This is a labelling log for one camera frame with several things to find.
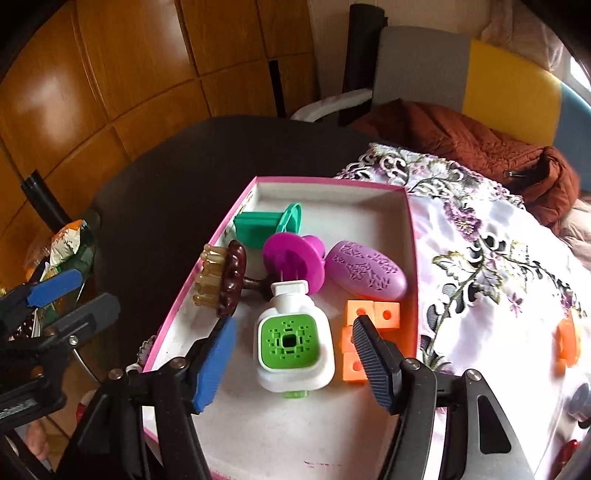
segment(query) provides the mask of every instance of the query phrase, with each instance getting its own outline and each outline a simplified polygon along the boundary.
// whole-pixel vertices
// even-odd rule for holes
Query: yellow cushion
[[[560,81],[535,63],[472,40],[462,113],[534,145],[551,145]]]

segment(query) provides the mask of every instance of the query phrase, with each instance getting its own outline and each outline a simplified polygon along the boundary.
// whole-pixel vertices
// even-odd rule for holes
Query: brown brush
[[[199,285],[193,296],[195,305],[215,308],[222,317],[234,314],[243,288],[258,291],[266,301],[273,297],[271,284],[277,279],[271,275],[263,280],[246,277],[246,250],[237,240],[228,248],[206,244],[200,258],[203,265],[195,278]]]

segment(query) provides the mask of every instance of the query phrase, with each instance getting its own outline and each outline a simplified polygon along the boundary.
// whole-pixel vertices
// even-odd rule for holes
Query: white plastic container
[[[307,295],[308,282],[306,280],[278,282],[271,285],[271,291],[274,295],[270,302],[271,307],[260,315],[255,325],[254,358],[257,381],[263,388],[276,393],[311,391],[325,387],[335,375],[335,353],[329,320]],[[278,317],[291,318],[295,314],[310,316],[316,324],[319,347],[317,360],[307,367],[271,368],[265,364],[262,357],[262,351],[265,348],[262,331],[268,324],[268,320]],[[279,347],[280,339],[278,338],[277,348]],[[292,350],[283,350],[290,351],[293,357],[294,348],[303,349],[304,346],[294,344]]]

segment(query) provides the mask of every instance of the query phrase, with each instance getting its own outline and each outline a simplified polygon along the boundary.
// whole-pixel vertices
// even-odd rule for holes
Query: window
[[[566,68],[562,81],[577,92],[587,103],[591,104],[591,83],[581,68],[581,65],[565,51],[568,55]]]
[[[587,90],[591,91],[591,83],[589,83],[589,79],[585,75],[581,65],[579,65],[573,57],[570,58],[570,74],[577,82],[579,82]]]

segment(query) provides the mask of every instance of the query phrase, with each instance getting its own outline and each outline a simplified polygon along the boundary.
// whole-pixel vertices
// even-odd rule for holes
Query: floral tablecloth
[[[480,370],[545,479],[543,458],[571,388],[555,373],[554,332],[573,312],[583,344],[574,378],[591,374],[591,274],[520,197],[456,162],[371,144],[337,178],[406,188],[417,250],[417,357],[433,370]],[[437,478],[444,425],[440,413],[426,478]]]

